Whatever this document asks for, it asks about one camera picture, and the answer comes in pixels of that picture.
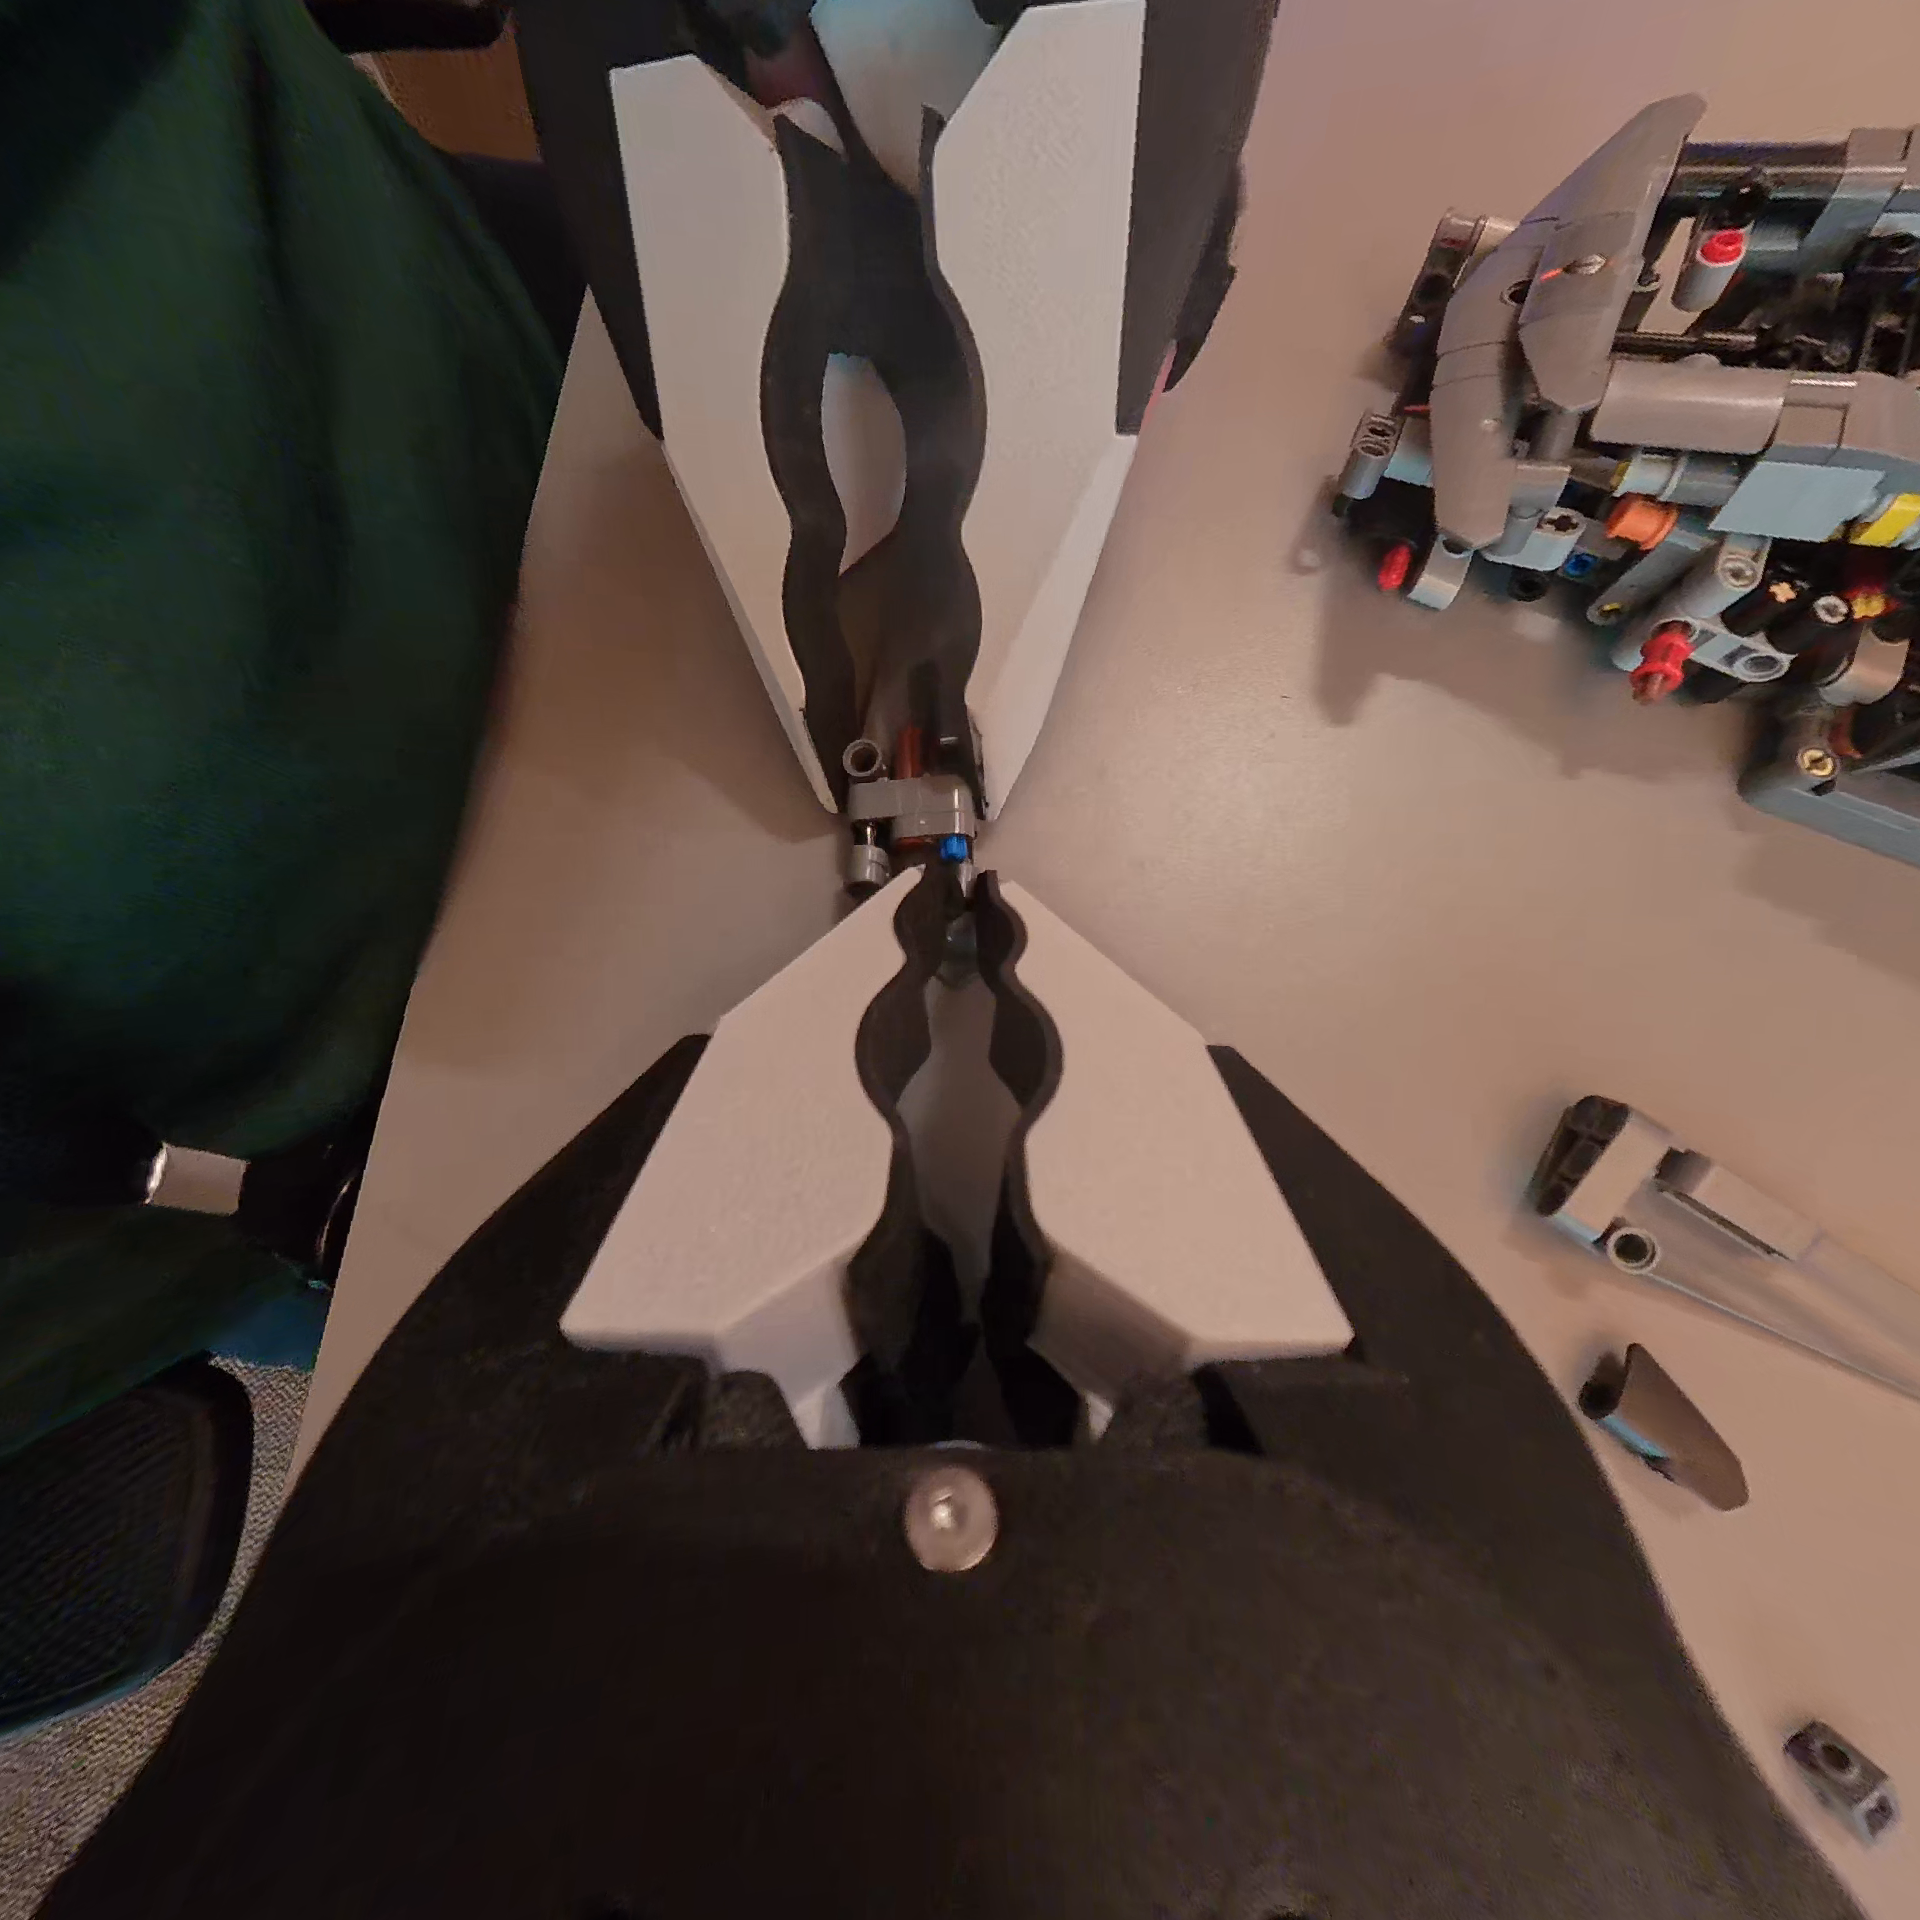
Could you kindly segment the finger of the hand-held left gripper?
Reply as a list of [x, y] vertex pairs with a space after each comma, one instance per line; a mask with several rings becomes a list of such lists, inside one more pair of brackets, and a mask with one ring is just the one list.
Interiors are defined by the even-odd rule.
[[1140, 3], [1024, 11], [928, 150], [984, 420], [962, 547], [988, 818], [1042, 733], [1135, 456], [1117, 387], [1143, 42]]
[[608, 87], [663, 455], [803, 774], [835, 813], [783, 628], [792, 524], [762, 422], [789, 267], [778, 124], [696, 55], [621, 67]]

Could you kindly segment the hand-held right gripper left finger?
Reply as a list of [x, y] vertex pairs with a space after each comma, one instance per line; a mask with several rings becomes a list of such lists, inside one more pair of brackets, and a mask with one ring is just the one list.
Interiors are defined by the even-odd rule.
[[720, 1018], [560, 1330], [710, 1370], [895, 1370], [920, 1208], [899, 1116], [956, 887], [902, 872]]

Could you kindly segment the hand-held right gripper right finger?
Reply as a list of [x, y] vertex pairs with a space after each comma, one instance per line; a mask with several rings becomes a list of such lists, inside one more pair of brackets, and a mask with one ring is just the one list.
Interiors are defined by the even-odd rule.
[[1354, 1325], [1208, 1044], [1018, 882], [981, 875], [989, 1063], [1015, 1102], [997, 1271], [1054, 1370], [1332, 1355]]

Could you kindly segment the small grey lego connector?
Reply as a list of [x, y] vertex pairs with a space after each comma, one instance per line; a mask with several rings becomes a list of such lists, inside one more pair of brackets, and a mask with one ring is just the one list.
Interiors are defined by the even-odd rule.
[[973, 844], [962, 834], [902, 844], [894, 848], [884, 823], [852, 823], [847, 838], [846, 891], [847, 899], [870, 899], [884, 882], [908, 869], [931, 863], [949, 882], [943, 910], [943, 947], [938, 978], [949, 990], [962, 990], [976, 981], [976, 920], [972, 894], [976, 890]]

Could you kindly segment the long grey lego panel assembly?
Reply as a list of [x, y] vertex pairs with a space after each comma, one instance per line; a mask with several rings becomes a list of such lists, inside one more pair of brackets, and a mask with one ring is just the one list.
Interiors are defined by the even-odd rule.
[[870, 550], [844, 574], [838, 613], [852, 662], [852, 728], [838, 751], [852, 821], [917, 853], [972, 846], [988, 802], [970, 706], [973, 591]]

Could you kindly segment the short grey lego wedge assembly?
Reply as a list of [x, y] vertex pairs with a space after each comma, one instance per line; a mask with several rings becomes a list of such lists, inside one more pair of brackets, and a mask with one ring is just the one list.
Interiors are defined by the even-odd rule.
[[1627, 1103], [1564, 1108], [1527, 1197], [1618, 1275], [1917, 1399], [1916, 1284]]

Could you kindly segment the grey and orange lego car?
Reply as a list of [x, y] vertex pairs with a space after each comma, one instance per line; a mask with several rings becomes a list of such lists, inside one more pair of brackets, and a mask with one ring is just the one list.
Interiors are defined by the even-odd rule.
[[1330, 509], [1414, 607], [1580, 595], [1637, 704], [1758, 709], [1751, 807], [1916, 869], [1917, 133], [1703, 110], [1432, 229]]

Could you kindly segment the person's torso in green shirt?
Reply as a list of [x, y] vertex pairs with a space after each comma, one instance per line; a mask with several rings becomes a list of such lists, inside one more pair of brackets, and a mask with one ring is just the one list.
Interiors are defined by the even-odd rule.
[[309, 4], [5, 4], [3, 1427], [298, 1288], [163, 1144], [362, 1144], [586, 279]]

